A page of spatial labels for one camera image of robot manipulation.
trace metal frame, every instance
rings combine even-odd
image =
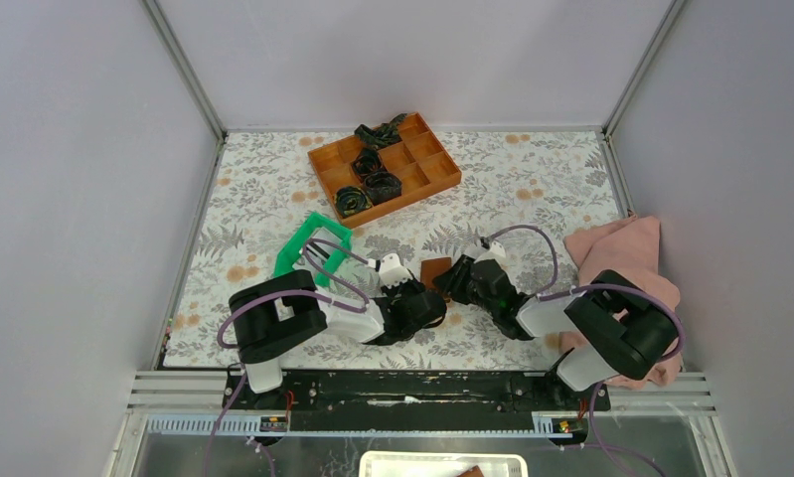
[[[204,116],[207,125],[219,139],[217,154],[201,193],[198,210],[194,216],[189,242],[184,250],[175,287],[169,300],[167,316],[163,322],[157,347],[154,349],[154,368],[162,349],[162,342],[168,320],[174,315],[180,300],[186,276],[191,265],[194,249],[197,245],[200,228],[207,210],[212,186],[218,173],[221,157],[228,132],[224,129],[206,92],[202,88],[197,75],[186,57],[182,46],[171,28],[157,0],[140,0],[152,26],[169,53],[185,86],[189,90],[195,104]],[[615,132],[622,115],[637,90],[641,79],[646,74],[657,52],[667,38],[680,13],[688,0],[673,0],[658,26],[651,42],[634,70],[630,81],[625,86],[619,101],[616,103],[608,120],[601,126],[574,127],[443,127],[441,130],[485,130],[485,131],[595,131],[599,146],[607,165],[607,172],[618,202],[619,213],[625,215],[634,210],[633,201],[615,150],[612,145],[612,134]],[[241,129],[235,132],[276,129]],[[224,371],[189,370],[189,371],[149,371],[139,372],[133,385],[128,402],[128,410],[110,455],[109,463],[104,469],[104,476],[126,477],[133,475],[140,458],[144,436],[155,431],[160,424],[157,421],[171,421],[177,417],[181,421],[195,421],[194,426],[179,429],[181,432],[206,433],[205,422],[214,418],[221,408],[226,387],[227,373]],[[703,465],[708,476],[735,476],[735,468],[729,449],[723,440],[720,422],[710,396],[707,380],[702,373],[681,373],[669,387],[661,389],[647,385],[641,391],[611,390],[613,410],[599,412],[600,415],[615,416],[683,416],[692,427],[696,445],[701,454]],[[261,414],[273,414],[273,411],[232,411],[225,422],[244,421]],[[540,418],[553,416],[570,416],[574,413],[542,412],[535,413],[535,423]],[[364,436],[366,433],[354,433]],[[324,435],[308,433],[306,435]]]
[[[128,411],[124,418],[120,439],[115,446],[110,466],[105,476],[127,477],[133,475],[141,454],[141,445],[148,432],[168,431],[188,435],[207,435],[207,423],[215,419],[221,408],[226,372],[156,371],[139,372],[133,384]],[[703,373],[680,373],[667,388],[648,384],[640,391],[610,390],[613,410],[598,415],[624,416],[681,416],[693,431],[704,469],[709,477],[735,476],[729,449],[723,440],[720,423],[707,379]],[[225,418],[229,425],[227,434],[250,435],[247,431],[252,420],[259,415],[272,415],[276,411],[231,411]],[[572,413],[535,412],[535,423],[548,417],[572,416]],[[312,437],[344,436],[331,432],[294,432],[294,435]],[[380,433],[354,432],[358,437],[457,435],[481,437],[524,437],[524,433]]]
[[[309,126],[295,126],[295,127],[283,127],[283,126],[265,126],[265,127],[246,127],[246,128],[235,128],[235,129],[227,129],[227,132],[312,132],[313,130],[317,130],[318,132],[347,132],[352,131],[353,127],[351,125],[347,126],[318,126],[318,125],[309,125]],[[529,125],[522,125],[522,124],[509,124],[509,125],[498,125],[498,124],[487,124],[487,125],[439,125],[436,124],[434,126],[435,131],[440,132],[449,132],[449,131],[456,131],[456,132],[602,132],[604,130],[603,125],[583,125],[583,126],[529,126]]]
[[[195,247],[198,245],[198,236],[201,232],[201,226],[204,223],[204,217],[207,214],[207,202],[210,200],[213,185],[215,184],[216,177],[218,176],[218,168],[221,164],[221,158],[224,155],[227,143],[225,140],[219,140],[216,144],[215,157],[212,160],[212,166],[207,171],[207,177],[204,179],[204,186],[201,189],[201,198],[198,201],[198,207],[195,215],[192,217],[192,224],[189,227],[189,240],[186,242],[186,248],[183,250],[183,256],[180,258],[180,267],[177,269],[177,278],[174,281],[174,288],[171,291],[171,296],[168,299],[168,306],[165,311],[165,318],[162,322],[159,335],[156,340],[156,348],[152,351],[149,368],[157,369],[162,362],[161,353],[163,349],[163,342],[165,341],[166,332],[168,329],[169,320],[177,312],[177,307],[180,304],[180,297],[183,295],[183,288],[186,286],[186,277],[189,274],[189,267],[192,266],[192,258],[195,256]]]
[[[625,182],[622,166],[619,164],[619,160],[613,150],[613,144],[608,141],[608,138],[605,137],[604,134],[599,132],[597,135],[601,156],[604,158],[604,163],[607,165],[607,177],[610,179],[610,186],[613,188],[613,197],[616,198],[616,207],[619,210],[619,215],[627,217],[631,212],[636,211],[636,209],[634,208],[628,185]]]
[[[648,68],[651,66],[651,62],[654,61],[657,52],[663,45],[663,41],[668,37],[669,32],[672,31],[672,27],[674,27],[678,17],[680,17],[681,12],[683,12],[684,7],[686,7],[688,3],[689,0],[672,0],[669,8],[666,9],[666,13],[663,15],[663,19],[660,20],[660,25],[657,26],[657,30],[654,31],[654,36],[651,38],[648,47],[645,49],[645,53],[642,54],[642,58],[634,69],[630,81],[625,86],[621,96],[619,96],[619,102],[616,103],[613,112],[610,113],[607,122],[604,123],[604,135],[608,138],[616,131],[616,127],[619,125],[619,121],[621,121],[622,115],[625,113],[628,103],[630,103],[640,81],[645,76]]]
[[[162,7],[160,7],[157,0],[140,1],[142,7],[145,9],[145,13],[148,14],[151,26],[154,27],[154,30],[160,36],[163,46],[165,46],[169,57],[171,57],[171,61],[174,63],[174,67],[177,69],[180,78],[186,85],[186,89],[195,101],[195,105],[198,106],[198,110],[201,111],[204,120],[207,122],[213,134],[215,134],[215,137],[218,140],[223,140],[226,135],[224,125],[218,118],[215,108],[212,106],[212,103],[207,97],[207,93],[201,86],[201,82],[198,80],[198,76],[195,74],[192,64],[189,63],[189,59],[186,57],[186,53],[183,51],[180,41],[178,41],[177,37],[174,35],[174,30],[172,30],[171,24],[165,16],[165,12],[162,11]]]

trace wooden tray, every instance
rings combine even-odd
[[[363,144],[358,137],[309,151],[309,160],[329,198],[338,222],[350,229],[421,201],[461,183],[461,170],[419,113],[409,114],[398,128],[402,142],[379,150],[382,164],[402,181],[402,195],[346,219],[335,209],[335,193],[345,186],[361,186],[350,164]]]

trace rolled black cloth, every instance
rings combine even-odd
[[[345,219],[372,206],[370,196],[356,186],[342,187],[335,193],[335,209]]]
[[[369,148],[362,149],[362,152],[353,161],[352,167],[353,172],[359,176],[359,180],[362,182],[371,174],[385,170],[385,166],[382,165],[382,160],[379,158],[379,153]]]
[[[402,194],[402,181],[388,171],[375,172],[365,178],[365,190],[377,206]]]

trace cable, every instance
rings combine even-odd
[[[258,440],[254,441],[256,443],[256,448],[259,449],[260,452],[265,453],[265,458],[267,459],[267,465],[270,466],[270,477],[276,477],[276,466],[273,463],[273,455],[267,450],[267,446],[263,445]]]
[[[607,454],[607,458],[609,458],[610,461],[613,462],[613,465],[615,465],[616,467],[622,469],[626,474],[628,474],[628,475],[630,475],[632,477],[638,477],[636,472],[634,472],[633,470],[629,469],[625,464],[621,463],[619,461],[619,459],[617,459],[612,454],[611,449],[609,449],[607,444],[604,443],[604,439],[601,437],[601,434],[598,433],[598,428],[595,426],[595,400],[598,398],[598,392],[601,390],[602,386],[604,386],[604,381],[599,381],[598,383],[596,383],[595,387],[592,389],[592,397],[589,400],[589,430],[590,430],[590,432],[592,432],[592,435],[595,436],[595,440],[598,442],[598,445],[601,446],[601,448],[604,450],[604,453]],[[624,449],[624,451],[626,451],[627,453],[636,452],[635,450],[627,449],[627,448],[624,448],[624,447],[618,447],[618,446],[615,446],[615,447],[618,448],[618,449]],[[666,474],[662,472],[662,469],[660,469],[658,472],[660,472],[660,475],[662,475],[663,477],[666,477]]]
[[[570,295],[573,295],[573,294],[583,293],[583,292],[591,291],[591,290],[618,291],[618,292],[621,292],[621,293],[627,293],[627,294],[630,294],[630,295],[638,296],[640,298],[643,298],[643,299],[647,300],[649,303],[651,303],[652,305],[656,306],[661,312],[663,312],[663,314],[665,314],[669,318],[669,320],[672,322],[672,324],[675,325],[675,328],[678,331],[678,342],[675,345],[675,348],[672,351],[670,351],[669,353],[666,353],[665,355],[663,355],[658,362],[662,362],[662,361],[668,360],[668,359],[676,356],[678,353],[680,353],[683,350],[684,343],[686,342],[686,332],[684,330],[684,327],[683,327],[683,324],[681,323],[680,318],[678,318],[678,315],[675,314],[674,311],[672,311],[668,306],[666,306],[665,303],[663,303],[658,298],[656,298],[656,297],[654,297],[652,295],[649,295],[648,293],[646,293],[646,292],[644,292],[642,290],[639,290],[637,288],[631,288],[631,287],[628,287],[628,286],[621,286],[621,285],[613,285],[613,284],[609,284],[609,283],[590,283],[588,285],[578,286],[578,287],[572,288],[570,290],[560,291],[558,293],[553,293],[553,294],[546,295],[546,296],[540,296],[539,295],[540,293],[542,293],[543,291],[548,290],[553,285],[555,285],[555,283],[557,282],[557,274],[558,274],[557,252],[556,252],[555,246],[552,243],[552,240],[549,238],[549,236],[547,236],[546,233],[541,231],[536,226],[530,226],[530,225],[522,224],[522,225],[510,226],[510,227],[506,227],[504,229],[501,229],[500,231],[498,231],[498,232],[492,234],[491,236],[489,236],[488,239],[490,239],[490,240],[496,239],[496,238],[500,237],[501,235],[506,234],[507,232],[510,232],[510,231],[513,231],[513,230],[517,230],[517,229],[527,229],[527,230],[534,231],[534,232],[540,234],[546,240],[546,243],[549,245],[549,249],[552,252],[552,263],[553,263],[555,271],[552,274],[552,279],[550,280],[549,284],[547,284],[546,286],[542,287],[541,289],[539,289],[535,293],[535,297],[537,298],[538,301],[556,300],[556,299],[559,299],[559,298],[564,298],[564,297],[567,297],[567,296],[570,296]],[[626,453],[626,454],[632,455],[634,457],[637,457],[640,460],[644,461],[649,466],[651,466],[662,477],[666,477],[666,473],[663,471],[662,468],[660,468],[656,463],[654,463],[653,460],[651,460],[648,457],[640,454],[639,452],[636,452],[635,450],[632,450],[632,449],[628,449],[628,448],[624,448],[624,447],[620,447],[620,446],[608,445],[608,444],[604,443],[604,440],[601,438],[601,434],[598,433],[598,429],[595,426],[595,400],[598,397],[598,392],[601,390],[601,387],[603,385],[604,385],[604,382],[598,382],[595,385],[595,388],[593,388],[592,398],[590,399],[589,411],[588,411],[588,413],[589,413],[589,421],[590,421],[589,428],[591,429],[592,434],[595,436],[595,439],[598,441],[598,447],[604,451],[604,453],[607,455],[607,457],[610,459],[610,461],[613,462],[614,465],[616,465],[616,467],[622,469],[626,474],[628,474],[630,476],[634,476],[635,477],[637,474],[634,473],[627,466],[625,466],[624,464],[619,462],[619,460],[616,459],[616,457],[612,454],[612,452],[621,452],[621,453]]]
[[[241,393],[241,390],[244,389],[244,383],[247,382],[247,372],[244,370],[241,371],[241,379],[238,380],[238,386],[227,399],[227,403],[224,404],[224,407],[221,408],[221,413],[218,414],[218,418],[215,419],[215,424],[213,424],[213,430],[210,432],[210,438],[207,441],[207,450],[204,451],[204,477],[209,475],[209,468],[210,468],[210,450],[212,449],[212,442],[215,439],[215,434],[218,433],[218,429],[221,428],[221,422],[224,420],[224,415],[227,414],[227,411],[233,407],[233,403],[236,402],[236,398]]]
[[[537,291],[534,292],[534,295],[536,296],[537,294],[543,293],[549,288],[552,288],[553,286],[555,286],[555,283],[557,283],[557,274],[559,270],[559,266],[557,265],[557,251],[555,250],[555,245],[552,243],[552,239],[549,238],[549,236],[547,236],[545,232],[541,231],[540,228],[538,228],[537,226],[530,226],[528,224],[519,224],[517,226],[505,227],[504,229],[501,229],[495,234],[489,236],[488,239],[495,240],[498,237],[501,237],[504,234],[515,230],[529,230],[540,234],[543,237],[543,239],[546,240],[546,243],[549,245],[549,251],[552,252],[552,265],[553,265],[552,279],[549,280],[548,284],[542,286],[541,288],[539,288]]]
[[[265,296],[260,296],[260,297],[258,297],[256,299],[252,300],[252,301],[247,302],[244,306],[242,306],[241,308],[236,310],[232,315],[230,315],[229,318],[224,320],[224,323],[221,324],[221,326],[218,329],[218,334],[216,335],[216,342],[218,343],[218,346],[220,346],[220,347],[222,347],[222,348],[224,348],[226,350],[233,350],[233,349],[237,348],[238,347],[237,344],[227,343],[227,342],[224,341],[224,334],[227,332],[227,329],[230,328],[230,325],[233,324],[233,322],[236,321],[241,315],[243,315],[247,311],[251,310],[252,308],[255,308],[255,307],[257,307],[257,306],[259,306],[259,305],[261,305],[263,303],[266,303],[268,301],[273,301],[273,300],[275,300],[277,298],[282,298],[282,297],[285,297],[285,296],[307,296],[309,298],[315,298],[315,299],[318,299],[320,301],[323,301],[323,302],[326,302],[326,303],[330,303],[330,304],[332,304],[334,306],[337,306],[338,308],[341,308],[342,310],[351,311],[353,313],[364,313],[365,311],[367,311],[368,305],[370,304],[370,301],[371,301],[371,298],[367,295],[367,293],[365,293],[361,288],[353,285],[349,281],[346,281],[346,280],[344,280],[342,278],[339,278],[339,277],[335,276],[334,274],[326,271],[319,263],[317,263],[312,258],[311,254],[309,254],[309,252],[308,252],[308,244],[309,243],[322,243],[322,244],[325,244],[325,245],[330,245],[333,248],[342,251],[347,256],[350,256],[350,257],[352,257],[352,258],[354,258],[354,259],[356,259],[356,260],[358,260],[358,261],[360,261],[361,263],[364,263],[364,264],[368,264],[369,261],[366,258],[358,255],[357,253],[353,253],[352,251],[349,251],[348,249],[346,249],[346,248],[344,248],[344,247],[342,247],[342,246],[340,246],[340,245],[338,245],[336,243],[332,243],[330,241],[323,240],[322,238],[310,238],[303,245],[303,251],[302,251],[303,252],[303,256],[309,261],[309,263],[312,264],[312,266],[315,267],[316,270],[318,270],[319,272],[321,272],[324,275],[328,276],[329,278],[335,280],[337,283],[340,283],[340,284],[346,286],[347,288],[349,288],[350,290],[352,290],[354,293],[356,293],[357,295],[359,295],[362,298],[362,301],[364,302],[364,304],[362,306],[354,306],[354,305],[350,305],[350,304],[347,304],[347,303],[342,303],[340,301],[335,301],[333,298],[330,298],[330,297],[328,297],[326,295],[323,295],[321,293],[316,293],[314,291],[309,291],[309,290],[284,290],[284,291],[276,291],[274,293],[269,293],[269,294],[267,294]]]
[[[674,324],[675,328],[678,330],[678,344],[675,346],[675,349],[663,355],[663,357],[660,358],[658,362],[666,361],[669,358],[674,357],[684,349],[684,343],[686,342],[686,331],[684,331],[684,325],[683,323],[681,323],[681,319],[678,318],[678,315],[676,315],[674,311],[672,311],[668,306],[666,306],[665,303],[663,303],[656,297],[651,296],[640,289],[631,288],[629,286],[613,285],[610,283],[590,283],[588,285],[581,285],[575,287],[571,290],[559,291],[558,293],[553,293],[551,295],[546,295],[546,296],[538,296],[537,300],[552,301],[552,300],[557,300],[558,298],[564,298],[569,295],[583,293],[585,291],[591,291],[591,290],[618,291],[620,293],[627,293],[629,295],[638,296],[648,301],[652,305],[656,306],[664,315],[666,315],[669,318],[669,320],[672,321],[672,324]]]
[[[605,451],[605,453],[606,453],[606,451],[609,450],[610,452],[618,452],[620,454],[627,454],[627,455],[629,455],[631,457],[636,457],[637,459],[641,460],[646,465],[648,465],[649,467],[654,469],[654,471],[657,472],[660,475],[660,477],[667,477],[666,476],[666,471],[664,471],[662,467],[657,465],[657,462],[654,462],[653,459],[651,459],[649,457],[646,457],[641,452],[637,452],[637,451],[635,451],[633,449],[628,449],[626,447],[619,447],[619,446],[610,445],[610,444],[604,444],[604,445],[601,445],[601,444],[580,444],[580,445],[562,445],[561,447],[556,447],[556,446],[538,447],[536,450],[548,451],[548,452],[551,452],[551,451],[553,451],[553,452],[566,452],[568,450],[584,450],[584,449],[601,449],[602,451]]]
[[[288,414],[291,412],[291,407],[294,405],[294,391],[288,390],[285,392],[285,430],[291,429],[291,421],[288,420]]]
[[[266,303],[268,301],[272,301],[272,300],[275,300],[277,298],[283,298],[283,297],[286,297],[286,296],[307,296],[309,298],[315,298],[315,299],[318,299],[320,301],[329,303],[329,304],[331,304],[333,306],[337,306],[338,308],[341,308],[342,310],[352,311],[353,313],[364,313],[365,310],[367,310],[367,304],[365,304],[365,305],[363,305],[361,307],[348,305],[347,303],[342,303],[340,301],[335,301],[334,299],[332,299],[332,298],[330,298],[330,297],[328,297],[326,295],[322,295],[320,293],[315,293],[314,291],[309,291],[309,290],[276,291],[274,293],[269,293],[269,294],[267,294],[265,296],[260,296],[260,297],[256,298],[253,301],[247,302],[245,306],[243,306],[242,308],[239,308],[238,310],[236,310],[235,313],[230,315],[229,318],[224,320],[224,323],[221,324],[221,327],[219,327],[219,329],[218,329],[218,334],[216,335],[216,342],[218,343],[218,346],[220,346],[220,347],[222,347],[224,349],[227,349],[227,350],[232,350],[232,349],[237,348],[238,345],[233,344],[233,343],[227,343],[227,342],[224,341],[224,334],[227,332],[227,329],[230,328],[230,325],[233,324],[234,321],[236,321],[241,315],[243,315],[244,313],[246,313],[250,309],[255,308],[255,307],[257,307],[257,306],[259,306],[259,305],[261,305],[263,303]]]
[[[586,414],[586,410],[588,408],[587,400],[582,399],[580,401],[580,409],[578,410],[578,420],[582,420],[583,416]]]
[[[329,279],[334,280],[336,283],[339,283],[341,285],[346,286],[351,291],[353,291],[353,293],[359,295],[362,298],[362,301],[365,302],[365,308],[359,309],[358,310],[359,313],[364,312],[365,310],[367,310],[367,305],[370,304],[370,300],[371,300],[370,296],[368,296],[368,294],[365,293],[364,290],[362,290],[358,286],[350,283],[349,281],[347,281],[347,280],[345,280],[343,278],[339,278],[334,273],[330,273],[330,272],[326,271],[323,268],[323,266],[321,266],[320,263],[318,263],[314,258],[312,258],[312,255],[309,253],[309,243],[320,243],[320,244],[323,244],[323,245],[329,245],[329,246],[335,248],[336,250],[342,251],[347,256],[352,257],[355,260],[360,261],[364,265],[367,265],[369,263],[369,260],[367,260],[363,256],[360,256],[360,255],[358,255],[356,253],[351,252],[349,249],[344,248],[344,247],[338,245],[337,243],[332,243],[332,242],[330,242],[328,240],[323,240],[322,238],[310,238],[309,240],[306,241],[306,243],[303,244],[303,250],[302,250],[303,257],[305,257],[306,260],[308,260],[309,264],[311,264],[320,273],[323,273],[324,275],[326,275]]]

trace gray wall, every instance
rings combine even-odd
[[[794,475],[794,0],[691,2],[616,146],[740,475]]]
[[[229,128],[607,119],[669,0],[164,0]]]
[[[214,139],[138,1],[0,2],[0,476],[99,475]]]

